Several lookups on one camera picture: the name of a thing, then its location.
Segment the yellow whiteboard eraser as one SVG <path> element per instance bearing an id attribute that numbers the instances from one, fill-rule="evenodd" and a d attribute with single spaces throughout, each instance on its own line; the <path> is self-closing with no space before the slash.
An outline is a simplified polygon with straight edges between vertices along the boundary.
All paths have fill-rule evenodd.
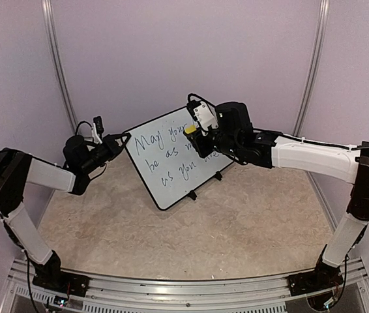
<path id="1" fill-rule="evenodd" d="M 184 134 L 185 135 L 190 135 L 194 132 L 196 132 L 198 130 L 198 128 L 195 125 L 190 125 L 189 127 L 186 127 L 184 129 Z"/>

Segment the black framed whiteboard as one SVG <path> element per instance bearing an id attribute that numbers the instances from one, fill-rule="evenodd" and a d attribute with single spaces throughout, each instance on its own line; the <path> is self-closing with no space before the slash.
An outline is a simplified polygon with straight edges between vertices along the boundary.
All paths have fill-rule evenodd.
<path id="1" fill-rule="evenodd" d="M 156 207 L 165 211 L 232 164 L 213 152 L 200 158 L 183 131 L 194 123 L 185 107 L 127 130 L 126 151 Z"/>

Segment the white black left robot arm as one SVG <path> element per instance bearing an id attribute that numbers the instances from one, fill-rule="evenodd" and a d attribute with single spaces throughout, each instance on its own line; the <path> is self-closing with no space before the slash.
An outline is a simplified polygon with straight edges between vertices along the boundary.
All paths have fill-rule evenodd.
<path id="1" fill-rule="evenodd" d="M 24 250 L 35 267 L 37 285 L 60 290 L 67 284 L 67 276 L 61 270 L 59 256 L 39 234 L 25 208 L 26 186 L 81 196 L 93 180 L 90 174 L 119 156 L 130 137 L 128 132 L 108 134 L 92 142 L 74 135 L 63 147 L 64 166 L 21 150 L 0 150 L 0 218 L 15 245 Z"/>

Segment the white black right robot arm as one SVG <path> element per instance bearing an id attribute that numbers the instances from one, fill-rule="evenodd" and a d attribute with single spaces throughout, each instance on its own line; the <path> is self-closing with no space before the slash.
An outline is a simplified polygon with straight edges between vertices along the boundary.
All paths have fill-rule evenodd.
<path id="1" fill-rule="evenodd" d="M 191 100 L 187 110 L 195 125 L 184 133 L 201 158 L 216 152 L 240 165 L 301 170 L 350 191 L 346 211 L 314 268 L 288 278 L 292 288 L 322 290 L 343 283 L 340 267 L 369 225 L 369 142 L 342 145 L 260 130 L 241 102 L 213 106 Z"/>

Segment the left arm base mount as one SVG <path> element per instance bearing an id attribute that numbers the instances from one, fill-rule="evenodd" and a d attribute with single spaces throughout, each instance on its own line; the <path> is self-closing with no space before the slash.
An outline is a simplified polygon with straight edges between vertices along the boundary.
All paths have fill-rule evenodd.
<path id="1" fill-rule="evenodd" d="M 57 278 L 40 274 L 35 274 L 33 278 L 35 286 L 78 297 L 85 297 L 89 282 L 90 278 L 88 276 L 64 271 L 61 271 Z"/>

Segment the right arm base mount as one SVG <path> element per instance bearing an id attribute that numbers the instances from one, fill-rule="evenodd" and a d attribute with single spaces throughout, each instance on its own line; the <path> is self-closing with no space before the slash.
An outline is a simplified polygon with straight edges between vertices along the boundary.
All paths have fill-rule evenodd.
<path id="1" fill-rule="evenodd" d="M 289 275 L 287 281 L 291 296 L 314 293 L 344 283 L 340 271 L 330 272 L 317 270 Z"/>

